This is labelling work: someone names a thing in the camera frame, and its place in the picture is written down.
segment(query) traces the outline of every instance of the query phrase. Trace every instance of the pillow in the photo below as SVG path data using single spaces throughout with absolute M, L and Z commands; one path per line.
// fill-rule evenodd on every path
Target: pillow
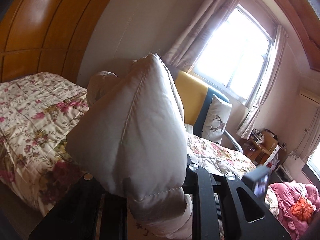
M 67 135 L 66 150 L 133 217 L 160 237 L 186 239 L 192 202 L 184 195 L 183 108 L 168 69 L 150 54 L 95 102 Z
M 187 133 L 193 134 L 193 126 L 191 124 L 184 124 L 184 127 L 186 128 Z
M 108 71 L 101 71 L 90 78 L 87 88 L 89 108 L 120 82 L 120 78 Z
M 213 95 L 207 117 L 204 121 L 201 137 L 220 144 L 226 128 L 232 105 Z

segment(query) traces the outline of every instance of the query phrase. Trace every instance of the orange cloth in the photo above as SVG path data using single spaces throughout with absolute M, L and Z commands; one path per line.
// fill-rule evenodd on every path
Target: orange cloth
M 301 196 L 298 201 L 292 205 L 291 213 L 301 221 L 308 221 L 311 219 L 314 212 L 313 205 L 306 197 Z

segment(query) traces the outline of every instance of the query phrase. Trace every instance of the pink bedding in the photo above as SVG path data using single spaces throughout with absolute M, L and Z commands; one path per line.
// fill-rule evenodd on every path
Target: pink bedding
M 302 195 L 308 198 L 318 210 L 320 208 L 320 198 L 317 188 L 312 184 L 289 182 L 275 183 L 270 186 L 276 193 L 279 203 L 278 220 L 288 230 L 292 240 L 298 240 L 309 225 L 292 215 L 290 209 Z

